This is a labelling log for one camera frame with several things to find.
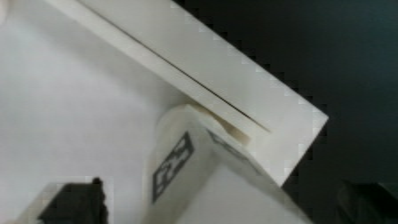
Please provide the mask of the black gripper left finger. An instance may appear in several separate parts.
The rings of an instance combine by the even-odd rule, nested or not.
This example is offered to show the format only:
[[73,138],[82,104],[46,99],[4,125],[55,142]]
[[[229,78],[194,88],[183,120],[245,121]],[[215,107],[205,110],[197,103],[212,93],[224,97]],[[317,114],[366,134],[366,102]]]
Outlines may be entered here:
[[109,224],[103,181],[50,185],[30,204],[16,224]]

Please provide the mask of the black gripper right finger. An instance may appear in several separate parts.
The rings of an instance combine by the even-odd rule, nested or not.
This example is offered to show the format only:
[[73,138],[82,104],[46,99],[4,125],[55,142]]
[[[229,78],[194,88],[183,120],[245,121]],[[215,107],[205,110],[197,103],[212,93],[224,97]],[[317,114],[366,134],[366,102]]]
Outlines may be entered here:
[[398,224],[398,183],[343,182],[334,224]]

